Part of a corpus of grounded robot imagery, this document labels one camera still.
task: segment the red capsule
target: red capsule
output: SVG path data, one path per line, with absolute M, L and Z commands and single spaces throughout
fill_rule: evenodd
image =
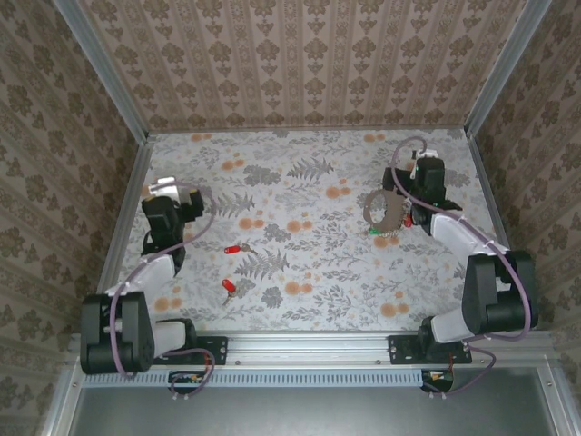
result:
M 237 253 L 241 250 L 241 247 L 239 245 L 233 245 L 232 247 L 226 247 L 224 248 L 224 252 L 226 254 L 233 254 L 233 253 Z
M 226 291 L 228 291 L 228 293 L 236 292 L 236 285 L 228 279 L 222 280 L 222 286 L 226 288 Z
M 405 225 L 406 227 L 411 227 L 414 224 L 413 221 L 411 221 L 411 214 L 407 215 L 406 218 L 403 220 L 403 225 Z

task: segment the black mounting bracket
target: black mounting bracket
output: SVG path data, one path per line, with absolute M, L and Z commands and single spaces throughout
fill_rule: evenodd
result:
M 438 352 L 423 353 L 417 334 L 388 336 L 389 360 L 392 365 L 472 363 L 470 351 L 465 352 L 462 342 L 442 343 Z
M 417 333 L 388 336 L 392 365 L 472 363 L 472 354 L 464 350 L 462 342 L 434 340 L 432 318 L 426 318 Z
M 187 350 L 190 346 L 184 346 L 182 349 Z M 203 348 L 214 355 L 216 366 L 223 366 L 226 364 L 228 357 L 228 337 L 227 336 L 198 336 L 195 348 Z M 205 364 L 203 354 L 196 352 L 193 354 L 184 354 L 183 356 L 167 356 L 158 357 L 153 360 L 154 365 L 171 365 L 171 366 L 186 366 L 186 365 L 201 365 Z

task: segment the floral tablecloth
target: floral tablecloth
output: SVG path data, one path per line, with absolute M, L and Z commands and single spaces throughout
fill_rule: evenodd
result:
M 199 186 L 217 216 L 150 312 L 190 317 L 205 331 L 371 331 L 416 329 L 457 307 L 464 271 L 443 245 L 418 227 L 392 238 L 369 234 L 362 217 L 393 150 L 413 134 L 444 159 L 448 198 L 493 234 L 460 129 L 156 135 L 145 182 L 173 175 Z M 399 167 L 410 164 L 411 151 L 403 150 Z M 381 203 L 372 209 L 379 220 Z M 185 237 L 208 219 L 187 224 Z M 137 264 L 147 230 L 140 205 L 122 277 Z M 236 243 L 258 255 L 224 253 Z M 223 279 L 238 288 L 226 306 Z

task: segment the wall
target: wall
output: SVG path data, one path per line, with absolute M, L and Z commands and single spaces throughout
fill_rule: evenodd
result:
M 524 0 L 82 0 L 154 131 L 461 125 Z
M 0 434 L 46 413 L 135 151 L 51 2 L 0 2 Z
M 478 146 L 508 237 L 537 262 L 542 326 L 581 397 L 581 2 L 554 0 Z

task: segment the purple cable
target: purple cable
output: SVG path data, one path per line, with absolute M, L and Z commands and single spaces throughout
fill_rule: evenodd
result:
M 158 191 L 166 186 L 183 186 L 183 187 L 192 188 L 187 183 L 172 182 L 172 183 L 165 183 L 165 184 L 161 184 L 159 186 L 156 186 L 154 191 Z M 151 261 L 154 261 L 155 259 L 162 257 L 163 255 L 165 255 L 169 252 L 172 252 L 173 250 L 181 248 L 181 247 L 187 245 L 188 243 L 193 243 L 194 241 L 198 240 L 204 233 L 206 233 L 208 231 L 208 229 L 212 226 L 214 218 L 216 217 L 216 210 L 217 210 L 216 203 L 214 202 L 212 195 L 208 194 L 208 197 L 210 198 L 210 203 L 212 204 L 210 221 L 208 221 L 208 223 L 200 230 L 200 232 L 197 233 L 193 238 L 191 238 L 187 241 L 183 241 L 181 243 L 176 243 L 174 246 L 166 248 L 165 250 L 161 250 L 160 252 L 153 254 L 152 256 L 147 257 L 144 260 L 142 260 L 141 263 L 139 265 L 137 265 L 137 267 L 129 274 L 129 276 L 127 277 L 127 280 L 125 280 L 123 283 L 121 283 L 121 285 L 117 288 L 117 291 L 115 291 L 115 294 L 113 295 L 113 299 L 111 301 L 111 312 L 109 313 L 109 337 L 111 338 L 111 351 L 113 354 L 113 361 L 115 363 L 115 368 L 125 378 L 130 378 L 131 376 L 125 371 L 123 364 L 121 363 L 121 357 L 119 356 L 119 346 L 117 344 L 117 335 L 115 332 L 115 316 L 117 313 L 117 303 L 119 302 L 119 297 L 121 296 L 123 291 L 131 285 L 132 281 L 135 280 L 135 277 L 137 277 L 137 275 L 139 275 L 139 273 L 147 265 L 149 265 L 149 263 Z
M 203 348 L 191 348 L 190 350 L 180 350 L 177 352 L 167 352 L 164 354 L 164 356 L 183 356 L 185 354 L 193 354 L 195 352 L 200 352 L 200 353 L 208 356 L 210 358 L 211 365 L 210 365 L 210 369 L 208 370 L 208 373 L 206 374 L 206 377 L 202 380 L 202 382 L 200 382 L 198 387 L 196 389 L 194 389 L 191 393 L 188 393 L 188 395 L 191 397 L 193 395 L 200 393 L 200 391 L 203 389 L 203 387 L 210 381 L 210 378 L 211 378 L 211 376 L 214 372 L 214 368 L 216 366 L 216 359 L 214 358 L 214 355 L 210 351 L 204 350 Z M 178 374 L 177 376 L 175 376 L 172 379 L 172 384 L 170 385 L 170 391 L 172 392 L 172 394 L 177 395 L 177 393 L 178 393 L 175 391 L 175 382 L 177 380 L 183 379 L 184 377 L 188 377 L 188 376 L 190 376 L 190 374 Z
M 474 234 L 483 244 L 485 244 L 485 246 L 489 247 L 490 250 L 496 255 L 498 256 L 498 259 L 500 259 L 500 261 L 502 262 L 502 264 L 505 266 L 505 268 L 507 268 L 508 274 L 510 275 L 510 278 L 513 280 L 515 286 L 518 289 L 518 293 L 520 295 L 520 299 L 523 303 L 523 307 L 525 309 L 525 325 L 523 327 L 523 330 L 521 333 L 519 333 L 516 336 L 506 336 L 504 334 L 495 334 L 495 333 L 490 333 L 485 335 L 479 335 L 479 336 L 475 336 L 473 338 L 469 338 L 464 340 L 464 342 L 467 344 L 467 347 L 474 352 L 482 352 L 484 354 L 487 354 L 488 356 L 490 356 L 492 358 L 492 361 L 490 362 L 490 364 L 477 376 L 475 377 L 471 382 L 465 384 L 464 386 L 462 386 L 461 388 L 458 388 L 452 392 L 447 393 L 446 395 L 451 395 L 451 394 L 455 394 L 455 393 L 460 393 L 462 391 L 464 391 L 465 389 L 467 389 L 468 387 L 472 386 L 475 382 L 477 382 L 478 380 L 480 380 L 484 375 L 486 375 L 494 366 L 494 364 L 497 362 L 497 357 L 494 355 L 494 353 L 492 352 L 488 352 L 486 350 L 482 350 L 480 348 L 476 348 L 471 346 L 469 343 L 473 342 L 473 341 L 479 341 L 481 339 L 486 338 L 494 338 L 494 339 L 499 339 L 501 341 L 509 341 L 509 342 L 516 342 L 516 341 L 520 341 L 522 340 L 527 333 L 530 331 L 530 323 L 531 323 L 531 317 L 530 317 L 530 304 L 528 302 L 528 297 L 527 297 L 527 292 L 525 291 L 525 287 L 523 286 L 523 283 L 520 281 L 520 279 L 518 278 L 518 274 L 515 271 L 515 269 L 512 267 L 512 265 L 510 264 L 510 262 L 508 261 L 507 257 L 495 246 L 494 241 L 488 239 L 488 237 L 486 237 L 485 234 L 483 234 L 480 230 L 478 230 L 476 227 L 474 227 L 472 224 L 470 224 L 468 221 L 466 221 L 464 218 L 462 218 L 461 216 L 456 215 L 455 213 L 451 213 L 449 211 L 445 211 L 443 209 L 440 209 L 439 207 L 433 206 L 432 204 L 429 203 L 425 203 L 422 202 L 421 200 L 419 200 L 418 198 L 414 197 L 413 195 L 411 195 L 401 184 L 401 182 L 398 179 L 398 175 L 396 174 L 396 164 L 397 164 L 397 160 L 398 160 L 398 153 L 399 150 L 404 147 L 405 145 L 407 145 L 409 142 L 411 141 L 421 141 L 424 148 L 422 151 L 426 151 L 426 149 L 428 148 L 428 143 L 426 143 L 426 140 L 424 138 L 422 138 L 421 136 L 410 136 L 409 138 L 404 139 L 403 141 L 401 141 L 399 143 L 399 145 L 396 147 L 396 150 L 393 152 L 393 156 L 391 157 L 391 164 L 390 164 L 390 169 L 391 169 L 391 177 L 393 178 L 394 183 L 396 184 L 396 186 L 398 187 L 398 189 L 406 196 L 409 198 L 409 200 L 412 203 L 418 204 L 422 207 L 425 207 L 426 209 L 429 209 L 432 212 L 435 213 L 442 213 L 443 215 L 446 215 L 449 218 L 452 218 L 453 220 L 458 221 L 460 224 L 462 224 L 464 227 L 466 227 L 468 229 L 469 232 L 471 232 L 472 234 Z M 434 389 L 434 391 L 438 392 L 438 390 L 436 388 L 434 388 L 433 386 L 427 384 L 428 387 L 430 389 Z

